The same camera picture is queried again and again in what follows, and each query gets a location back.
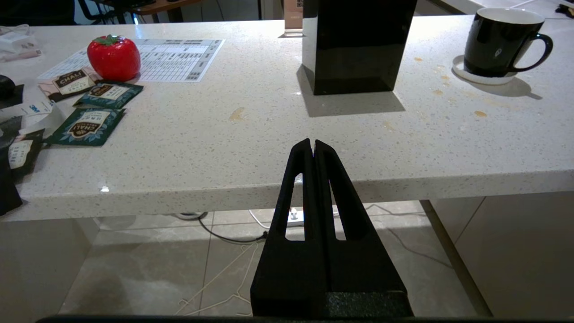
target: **tile floor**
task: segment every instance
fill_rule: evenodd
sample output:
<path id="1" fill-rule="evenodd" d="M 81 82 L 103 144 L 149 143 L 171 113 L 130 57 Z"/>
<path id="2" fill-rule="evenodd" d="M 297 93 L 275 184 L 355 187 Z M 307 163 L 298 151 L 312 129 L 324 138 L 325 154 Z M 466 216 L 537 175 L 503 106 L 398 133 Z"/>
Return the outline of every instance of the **tile floor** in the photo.
<path id="1" fill-rule="evenodd" d="M 365 207 L 409 292 L 416 316 L 476 315 L 420 203 Z M 254 213 L 263 224 L 270 224 L 273 210 Z M 197 221 L 173 216 L 99 221 L 100 232 L 61 314 L 251 313 L 249 288 L 263 243 L 230 244 L 210 237 Z M 257 237 L 264 230 L 247 210 L 210 212 L 204 223 L 230 238 Z M 336 229 L 338 237 L 344 237 L 340 222 Z M 288 238 L 302 240 L 303 229 L 289 228 Z"/>

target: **white saucer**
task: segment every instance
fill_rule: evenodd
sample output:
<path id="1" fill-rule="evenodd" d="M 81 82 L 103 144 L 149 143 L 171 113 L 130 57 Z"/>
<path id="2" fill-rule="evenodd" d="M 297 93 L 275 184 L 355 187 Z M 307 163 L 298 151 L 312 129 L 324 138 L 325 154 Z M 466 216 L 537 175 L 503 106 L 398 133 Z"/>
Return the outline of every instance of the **white saucer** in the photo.
<path id="1" fill-rule="evenodd" d="M 464 56 L 460 55 L 455 57 L 452 61 L 452 72 L 465 80 L 469 80 L 474 83 L 485 84 L 485 85 L 503 85 L 506 84 L 514 78 L 517 74 L 516 72 L 508 73 L 506 76 L 501 78 L 487 78 L 486 76 L 479 76 L 471 74 L 464 70 Z"/>

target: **black box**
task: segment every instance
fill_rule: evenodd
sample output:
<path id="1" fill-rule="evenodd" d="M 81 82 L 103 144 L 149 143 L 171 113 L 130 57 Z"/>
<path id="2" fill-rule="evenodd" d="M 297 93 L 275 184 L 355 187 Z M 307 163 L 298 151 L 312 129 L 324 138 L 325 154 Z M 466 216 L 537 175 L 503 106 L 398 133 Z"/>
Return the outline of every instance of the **black box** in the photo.
<path id="1" fill-rule="evenodd" d="M 305 0 L 303 66 L 315 95 L 392 91 L 417 0 Z"/>

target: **countertop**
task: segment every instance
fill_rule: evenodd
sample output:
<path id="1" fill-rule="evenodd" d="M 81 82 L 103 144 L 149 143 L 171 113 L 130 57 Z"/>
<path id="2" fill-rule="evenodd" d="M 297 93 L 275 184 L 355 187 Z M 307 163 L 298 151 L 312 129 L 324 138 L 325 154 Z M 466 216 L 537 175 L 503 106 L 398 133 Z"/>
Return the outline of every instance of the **countertop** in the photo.
<path id="1" fill-rule="evenodd" d="M 454 7 L 466 14 L 475 14 L 476 11 L 484 7 L 512 7 L 525 3 L 527 0 L 440 0 L 447 5 Z M 536 12 L 549 19 L 569 19 L 564 14 L 554 12 L 558 8 L 556 0 L 537 0 L 525 3 L 519 6 L 520 9 L 526 9 Z"/>
<path id="2" fill-rule="evenodd" d="M 0 221 L 274 207 L 307 137 L 336 149 L 364 202 L 574 190 L 574 21 L 547 21 L 550 58 L 499 87 L 450 70 L 471 21 L 415 17 L 392 93 L 318 97 L 282 21 L 35 28 L 44 54 L 0 64 L 25 102 L 42 97 L 36 77 L 96 36 L 226 42 L 200 83 L 139 82 L 104 146 L 42 150 L 17 186 L 26 204 Z"/>

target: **mug handle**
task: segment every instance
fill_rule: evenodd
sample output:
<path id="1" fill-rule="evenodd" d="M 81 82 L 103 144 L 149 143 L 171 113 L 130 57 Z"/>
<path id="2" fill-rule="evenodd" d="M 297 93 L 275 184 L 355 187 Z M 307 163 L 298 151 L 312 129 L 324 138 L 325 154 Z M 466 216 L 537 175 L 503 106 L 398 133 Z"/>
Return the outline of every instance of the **mug handle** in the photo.
<path id="1" fill-rule="evenodd" d="M 533 69 L 534 67 L 538 67 L 540 64 L 542 64 L 548 58 L 548 56 L 550 56 L 550 53 L 552 52 L 552 48 L 554 48 L 554 42 L 552 41 L 552 38 L 550 38 L 549 36 L 547 36 L 545 34 L 536 33 L 531 38 L 531 40 L 534 41 L 537 39 L 541 39 L 542 41 L 544 41 L 544 44 L 546 44 L 546 49 L 544 50 L 544 54 L 542 54 L 542 57 L 534 65 L 529 66 L 529 67 L 525 67 L 525 68 L 514 67 L 515 62 L 513 61 L 512 64 L 510 65 L 511 67 L 509 68 L 509 72 L 529 71 L 529 70 Z"/>

